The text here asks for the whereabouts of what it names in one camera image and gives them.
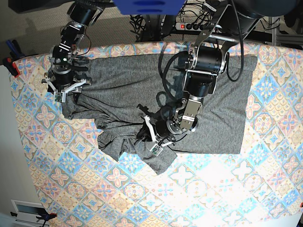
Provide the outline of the black clamp bottom left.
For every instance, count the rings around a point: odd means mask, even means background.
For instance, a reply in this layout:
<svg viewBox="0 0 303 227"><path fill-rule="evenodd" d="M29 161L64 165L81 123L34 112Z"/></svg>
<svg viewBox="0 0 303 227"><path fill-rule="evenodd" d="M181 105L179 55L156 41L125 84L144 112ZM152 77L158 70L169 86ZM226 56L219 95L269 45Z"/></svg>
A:
<svg viewBox="0 0 303 227"><path fill-rule="evenodd" d="M17 222L29 223L29 224L43 224L47 223L49 220L56 218L57 214L55 213L39 213L39 214L31 214L31 213L10 213L12 217L16 218Z"/></svg>

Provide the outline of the red black clamp left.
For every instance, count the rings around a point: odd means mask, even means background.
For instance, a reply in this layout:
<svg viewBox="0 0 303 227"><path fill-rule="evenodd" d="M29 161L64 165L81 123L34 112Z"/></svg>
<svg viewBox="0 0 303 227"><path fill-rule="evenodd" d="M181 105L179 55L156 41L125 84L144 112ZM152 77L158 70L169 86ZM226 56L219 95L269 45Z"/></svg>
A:
<svg viewBox="0 0 303 227"><path fill-rule="evenodd" d="M15 78L20 75L17 65L10 57L4 58L2 63Z"/></svg>

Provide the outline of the grey t-shirt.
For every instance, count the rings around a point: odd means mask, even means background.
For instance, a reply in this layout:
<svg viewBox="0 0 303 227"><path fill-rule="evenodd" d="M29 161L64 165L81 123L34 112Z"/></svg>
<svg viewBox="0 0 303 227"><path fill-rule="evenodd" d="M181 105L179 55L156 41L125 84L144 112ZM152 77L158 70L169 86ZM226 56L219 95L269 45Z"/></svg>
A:
<svg viewBox="0 0 303 227"><path fill-rule="evenodd" d="M172 102L165 93L158 72L157 54L98 58L88 63L92 83L84 86L77 100L72 95L61 104L66 119L93 119L103 132L98 136L101 151L118 160L124 153L137 154L157 174L165 172L179 152L239 154L246 106L253 71L258 59L245 55L240 79L231 82L219 76L215 92L204 99L197 130L179 138L173 148L159 155L147 149L137 137L143 126L141 107L157 117L167 116Z"/></svg>

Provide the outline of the patterned tile tablecloth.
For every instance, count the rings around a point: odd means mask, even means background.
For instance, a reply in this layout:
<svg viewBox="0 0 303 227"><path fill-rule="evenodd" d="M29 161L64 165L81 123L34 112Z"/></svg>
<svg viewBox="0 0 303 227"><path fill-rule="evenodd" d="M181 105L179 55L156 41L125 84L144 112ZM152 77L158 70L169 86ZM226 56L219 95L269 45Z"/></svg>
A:
<svg viewBox="0 0 303 227"><path fill-rule="evenodd" d="M97 148L92 120L65 120L41 84L47 55L10 77L21 143L53 227L246 227L301 214L303 53L246 44L257 56L238 155L180 154L157 175L137 155Z"/></svg>

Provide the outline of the white power strip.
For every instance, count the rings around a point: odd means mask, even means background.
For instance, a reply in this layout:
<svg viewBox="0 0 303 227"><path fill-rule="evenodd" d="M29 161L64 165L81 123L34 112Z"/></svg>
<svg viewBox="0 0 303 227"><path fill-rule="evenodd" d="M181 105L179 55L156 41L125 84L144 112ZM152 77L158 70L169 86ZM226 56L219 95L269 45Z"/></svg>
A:
<svg viewBox="0 0 303 227"><path fill-rule="evenodd" d="M185 22L177 22L175 25L175 29L177 31L197 31L201 32L204 29L204 25L199 23L185 23Z"/></svg>

